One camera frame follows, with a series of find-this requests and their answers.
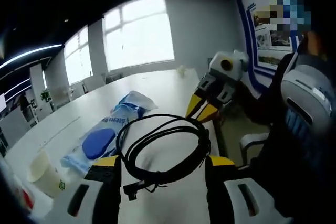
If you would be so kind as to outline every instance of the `table surface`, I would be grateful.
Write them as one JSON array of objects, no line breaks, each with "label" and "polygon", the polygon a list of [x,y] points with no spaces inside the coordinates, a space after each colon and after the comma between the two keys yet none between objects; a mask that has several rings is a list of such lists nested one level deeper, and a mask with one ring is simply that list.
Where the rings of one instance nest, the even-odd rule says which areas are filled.
[{"label": "table surface", "polygon": [[[187,69],[184,76],[176,70],[135,74],[79,97],[34,126],[5,157],[13,172],[35,196],[34,216],[45,216],[53,203],[48,196],[26,180],[27,169],[42,148],[47,151],[52,165],[66,180],[78,179],[69,169],[61,166],[60,159],[79,137],[103,117],[109,116],[110,110],[126,94],[135,90],[151,98],[158,108],[147,114],[167,113],[184,116],[197,84],[198,77],[194,69]],[[149,120],[150,123],[140,121],[130,128],[124,148],[167,119]],[[212,123],[205,123],[204,126],[209,129],[211,154],[219,155]],[[197,137],[192,134],[177,133],[165,136],[146,147],[140,153],[136,164],[140,168],[165,171],[183,160],[196,146]],[[127,185],[135,181],[136,179],[122,166],[122,184]],[[165,188],[158,188],[155,193],[139,191],[135,201],[128,201],[121,188],[119,223],[209,223],[206,192],[204,165],[187,177],[168,184]]]}]

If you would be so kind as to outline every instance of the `white cup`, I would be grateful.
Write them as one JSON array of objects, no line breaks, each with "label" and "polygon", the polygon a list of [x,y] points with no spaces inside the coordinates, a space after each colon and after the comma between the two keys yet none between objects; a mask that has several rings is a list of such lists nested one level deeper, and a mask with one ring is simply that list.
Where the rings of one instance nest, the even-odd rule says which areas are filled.
[{"label": "white cup", "polygon": [[27,180],[51,198],[55,198],[66,186],[44,150],[30,164]]}]

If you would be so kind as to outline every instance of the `coiled black cable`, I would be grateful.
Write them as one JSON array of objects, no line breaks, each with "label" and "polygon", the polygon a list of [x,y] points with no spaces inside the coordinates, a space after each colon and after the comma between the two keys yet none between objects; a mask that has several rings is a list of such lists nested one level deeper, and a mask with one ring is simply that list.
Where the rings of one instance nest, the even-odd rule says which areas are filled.
[{"label": "coiled black cable", "polygon": [[[142,136],[138,140],[136,140],[126,151],[124,155],[122,153],[122,149],[120,146],[120,142],[123,142],[124,138],[127,135],[127,131],[129,127],[138,121],[142,121],[148,118],[154,117],[169,117],[174,118],[166,123],[163,123],[159,127],[155,128],[153,131],[147,133]],[[158,131],[159,129],[173,123],[176,121],[186,121],[192,126],[176,126],[169,129],[164,129]],[[189,132],[198,136],[198,146],[197,148],[188,156],[185,160],[181,161],[176,166],[172,167],[166,172],[150,172],[148,170],[143,170],[135,165],[136,158],[138,154],[150,143],[155,141],[158,138],[161,138],[166,135],[178,133],[178,132]],[[203,125],[193,118],[184,118],[178,115],[170,115],[170,114],[155,114],[144,116],[143,118],[136,119],[127,125],[125,125],[117,135],[116,139],[116,149],[118,154],[120,155],[122,161],[125,164],[126,170],[130,175],[140,180],[137,183],[130,184],[124,186],[124,192],[129,196],[129,200],[136,199],[136,193],[138,190],[147,188],[151,185],[155,185],[154,191],[157,187],[163,184],[172,183],[178,181],[187,175],[189,175],[192,171],[194,171],[198,166],[201,166],[205,157],[210,153],[211,144],[209,140],[209,132],[206,130]]]}]

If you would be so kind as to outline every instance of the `floor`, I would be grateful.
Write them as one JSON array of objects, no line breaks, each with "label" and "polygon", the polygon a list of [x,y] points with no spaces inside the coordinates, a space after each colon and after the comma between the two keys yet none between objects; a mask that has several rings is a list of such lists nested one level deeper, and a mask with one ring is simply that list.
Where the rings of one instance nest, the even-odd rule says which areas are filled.
[{"label": "floor", "polygon": [[[247,118],[241,107],[238,105],[230,108],[225,113],[225,121],[221,126],[225,147],[228,158],[235,162],[236,166],[243,165],[243,159],[239,148],[240,139],[246,134],[260,134],[268,132],[268,127],[255,124]],[[247,157],[248,160],[258,156],[262,145],[252,146],[249,148]]]}]

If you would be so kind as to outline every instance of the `blue sponge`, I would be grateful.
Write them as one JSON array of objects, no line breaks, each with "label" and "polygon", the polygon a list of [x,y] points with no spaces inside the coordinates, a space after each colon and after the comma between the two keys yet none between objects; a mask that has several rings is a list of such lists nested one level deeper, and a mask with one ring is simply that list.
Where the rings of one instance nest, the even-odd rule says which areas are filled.
[{"label": "blue sponge", "polygon": [[90,133],[82,144],[86,157],[92,160],[103,155],[115,136],[113,129],[101,129]]}]

